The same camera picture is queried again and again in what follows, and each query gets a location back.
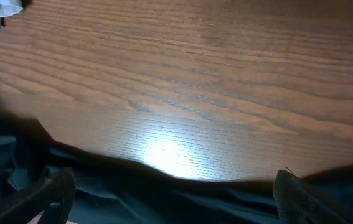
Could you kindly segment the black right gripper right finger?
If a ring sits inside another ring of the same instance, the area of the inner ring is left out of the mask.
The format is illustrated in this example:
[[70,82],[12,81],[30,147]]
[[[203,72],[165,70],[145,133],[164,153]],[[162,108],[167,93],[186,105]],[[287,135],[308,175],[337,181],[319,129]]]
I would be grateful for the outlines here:
[[353,224],[352,207],[334,200],[288,171],[278,171],[273,196],[282,224]]

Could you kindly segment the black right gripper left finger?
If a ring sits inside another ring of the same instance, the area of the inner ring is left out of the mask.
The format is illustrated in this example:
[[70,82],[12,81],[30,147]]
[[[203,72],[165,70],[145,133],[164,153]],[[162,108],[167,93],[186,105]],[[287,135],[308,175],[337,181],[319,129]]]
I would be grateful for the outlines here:
[[72,168],[60,169],[0,201],[0,224],[29,223],[37,215],[38,224],[65,224],[75,192]]

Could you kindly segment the black pants with red waistband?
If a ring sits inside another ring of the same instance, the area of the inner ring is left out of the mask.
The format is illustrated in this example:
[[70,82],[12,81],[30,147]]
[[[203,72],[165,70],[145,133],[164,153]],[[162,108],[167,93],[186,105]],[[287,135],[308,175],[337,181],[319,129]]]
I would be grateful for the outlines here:
[[[177,180],[35,139],[0,118],[0,201],[70,167],[76,192],[67,222],[281,223],[273,183]],[[353,208],[353,166],[299,178]]]

